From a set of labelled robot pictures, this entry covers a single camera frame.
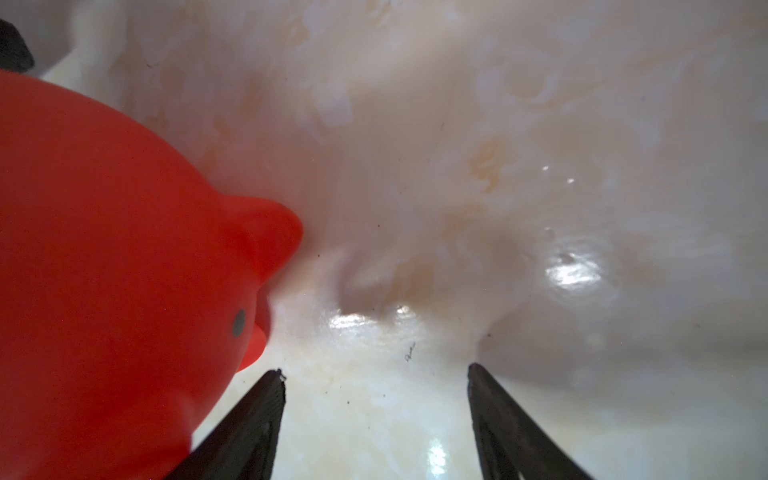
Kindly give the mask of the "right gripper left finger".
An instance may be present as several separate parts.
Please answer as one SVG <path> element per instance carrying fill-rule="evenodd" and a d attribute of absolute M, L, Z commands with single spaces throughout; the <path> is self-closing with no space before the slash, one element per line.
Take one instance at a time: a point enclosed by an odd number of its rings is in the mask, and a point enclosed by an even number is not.
<path fill-rule="evenodd" d="M 285 377 L 267 371 L 166 479 L 269 480 L 285 404 Z"/>

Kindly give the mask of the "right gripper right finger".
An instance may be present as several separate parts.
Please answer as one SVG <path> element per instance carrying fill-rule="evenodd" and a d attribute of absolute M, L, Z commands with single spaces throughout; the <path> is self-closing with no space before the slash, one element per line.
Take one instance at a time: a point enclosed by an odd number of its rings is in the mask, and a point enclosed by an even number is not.
<path fill-rule="evenodd" d="M 592 478 L 478 363 L 468 368 L 467 393 L 483 479 Z"/>

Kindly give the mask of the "red piggy bank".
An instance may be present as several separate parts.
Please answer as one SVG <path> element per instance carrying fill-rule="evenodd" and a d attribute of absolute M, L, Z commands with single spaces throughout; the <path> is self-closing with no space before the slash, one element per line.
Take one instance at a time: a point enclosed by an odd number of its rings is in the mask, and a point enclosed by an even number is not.
<path fill-rule="evenodd" d="M 2 477 L 166 479 L 262 355 L 302 236 L 122 113 L 3 73 Z"/>

